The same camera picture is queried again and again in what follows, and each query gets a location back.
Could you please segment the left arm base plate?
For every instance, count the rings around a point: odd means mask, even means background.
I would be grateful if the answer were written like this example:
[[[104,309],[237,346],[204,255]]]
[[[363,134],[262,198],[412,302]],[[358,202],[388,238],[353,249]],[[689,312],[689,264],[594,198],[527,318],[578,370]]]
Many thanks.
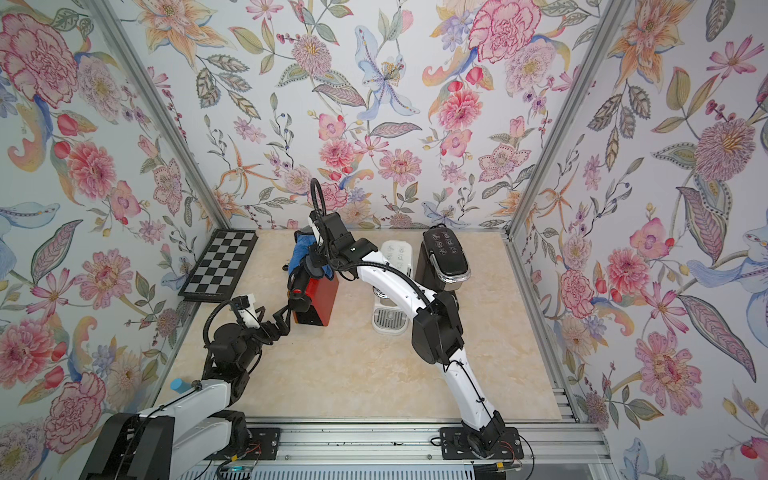
[[[249,427],[248,433],[236,433],[233,442],[222,451],[204,458],[205,461],[246,460],[272,461],[277,458],[282,430],[280,428]]]

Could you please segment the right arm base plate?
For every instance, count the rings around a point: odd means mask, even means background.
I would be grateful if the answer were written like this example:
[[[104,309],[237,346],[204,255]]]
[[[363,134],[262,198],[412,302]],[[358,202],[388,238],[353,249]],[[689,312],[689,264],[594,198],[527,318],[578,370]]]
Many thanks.
[[[518,430],[505,428],[489,440],[462,427],[443,427],[435,443],[443,460],[523,460],[525,453]]]

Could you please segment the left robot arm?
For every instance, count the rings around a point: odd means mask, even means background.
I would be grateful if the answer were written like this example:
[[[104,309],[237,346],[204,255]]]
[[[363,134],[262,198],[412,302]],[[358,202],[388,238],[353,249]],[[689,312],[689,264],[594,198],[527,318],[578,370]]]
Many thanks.
[[[179,479],[208,460],[221,479],[235,462],[275,459],[280,429],[251,427],[234,406],[264,347],[290,333],[291,316],[289,307],[268,316],[249,296],[218,304],[202,327],[205,360],[200,379],[160,406],[112,415],[81,478]]]

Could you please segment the red coffee machine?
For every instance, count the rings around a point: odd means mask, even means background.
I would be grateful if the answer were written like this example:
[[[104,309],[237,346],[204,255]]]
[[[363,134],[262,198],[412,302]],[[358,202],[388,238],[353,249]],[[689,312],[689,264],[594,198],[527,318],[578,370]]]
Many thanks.
[[[314,278],[304,266],[297,266],[291,272],[288,285],[288,306],[294,321],[301,325],[327,327],[338,287],[335,274]]]

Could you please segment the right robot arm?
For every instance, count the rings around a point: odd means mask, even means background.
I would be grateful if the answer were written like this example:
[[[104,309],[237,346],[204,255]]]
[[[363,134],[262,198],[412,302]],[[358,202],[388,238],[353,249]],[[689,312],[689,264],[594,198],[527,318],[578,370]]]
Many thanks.
[[[317,179],[310,180],[309,192],[309,222],[315,237],[315,243],[309,247],[312,267],[320,273],[328,267],[349,281],[363,281],[406,314],[411,320],[414,351],[426,363],[442,369],[459,407],[468,449],[480,458],[490,457],[502,441],[506,425],[487,400],[470,366],[455,297],[418,284],[392,266],[368,239],[355,239],[340,215],[327,210]]]

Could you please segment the blue grey cleaning cloth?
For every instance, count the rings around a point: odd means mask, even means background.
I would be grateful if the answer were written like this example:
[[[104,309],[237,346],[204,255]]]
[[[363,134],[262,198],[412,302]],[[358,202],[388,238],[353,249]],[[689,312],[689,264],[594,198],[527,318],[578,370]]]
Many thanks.
[[[294,232],[295,246],[288,263],[290,275],[306,273],[312,279],[334,279],[333,270],[328,264],[321,264],[322,258],[317,252],[317,241],[312,233]]]

